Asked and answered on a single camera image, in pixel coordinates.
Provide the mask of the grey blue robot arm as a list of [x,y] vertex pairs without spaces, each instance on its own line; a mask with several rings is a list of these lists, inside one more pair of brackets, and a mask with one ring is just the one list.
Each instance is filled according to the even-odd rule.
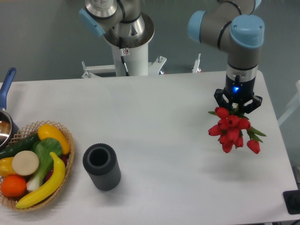
[[[251,113],[262,103],[254,83],[264,22],[253,12],[258,0],[221,0],[212,13],[196,11],[187,25],[188,36],[227,53],[225,87],[214,98],[220,107]],[[148,44],[154,35],[151,18],[141,11],[138,0],[87,0],[79,17],[95,36],[110,44],[117,76],[157,74],[161,64],[148,61]]]

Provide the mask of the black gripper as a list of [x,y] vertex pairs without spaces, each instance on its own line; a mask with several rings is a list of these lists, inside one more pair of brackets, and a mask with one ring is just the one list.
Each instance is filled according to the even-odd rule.
[[225,88],[216,89],[214,98],[219,107],[231,110],[231,103],[244,104],[250,100],[250,104],[244,105],[244,113],[251,113],[261,106],[263,98],[254,95],[253,89],[255,78],[246,82],[241,80],[241,77],[234,78],[233,80],[226,76]]

